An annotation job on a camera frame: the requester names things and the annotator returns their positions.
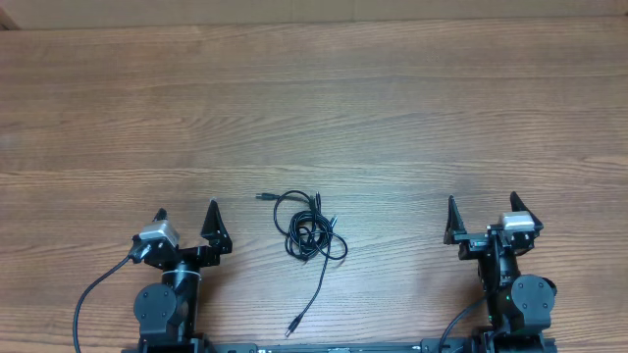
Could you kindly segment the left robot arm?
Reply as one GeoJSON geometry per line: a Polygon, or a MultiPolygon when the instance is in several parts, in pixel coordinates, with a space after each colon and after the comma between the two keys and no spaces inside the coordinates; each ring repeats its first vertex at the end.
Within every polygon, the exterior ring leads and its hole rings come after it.
{"type": "Polygon", "coordinates": [[[133,303],[139,323],[138,352],[210,353],[216,348],[196,330],[203,268],[218,266],[233,243],[216,200],[209,202],[200,231],[205,245],[182,248],[180,235],[161,208],[132,238],[130,260],[161,272],[161,280],[142,288],[133,303]]]}

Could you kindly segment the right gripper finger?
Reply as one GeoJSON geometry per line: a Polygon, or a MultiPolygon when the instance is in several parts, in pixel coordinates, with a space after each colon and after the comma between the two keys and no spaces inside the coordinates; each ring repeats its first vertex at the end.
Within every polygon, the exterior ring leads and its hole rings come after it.
{"type": "Polygon", "coordinates": [[[445,226],[444,244],[458,244],[466,236],[466,228],[460,216],[453,195],[447,199],[447,222],[445,226]]]}
{"type": "Polygon", "coordinates": [[[544,228],[543,223],[536,217],[536,215],[532,211],[529,210],[529,208],[524,204],[524,202],[515,191],[512,191],[510,193],[509,201],[512,212],[527,212],[529,214],[534,223],[535,230],[542,230],[544,228]]]}

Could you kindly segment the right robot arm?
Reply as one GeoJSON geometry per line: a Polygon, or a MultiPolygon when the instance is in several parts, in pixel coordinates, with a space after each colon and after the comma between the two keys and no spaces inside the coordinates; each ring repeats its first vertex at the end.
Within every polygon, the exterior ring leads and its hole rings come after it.
{"type": "Polygon", "coordinates": [[[444,244],[458,245],[458,258],[476,260],[484,295],[448,324],[438,343],[440,352],[555,352],[555,341],[544,337],[550,327],[557,288],[553,281],[523,275],[517,258],[534,249],[544,229],[516,192],[509,196],[511,210],[486,230],[466,230],[455,199],[447,199],[444,244]],[[475,328],[466,338],[451,339],[455,325],[486,304],[490,324],[475,328]]]}

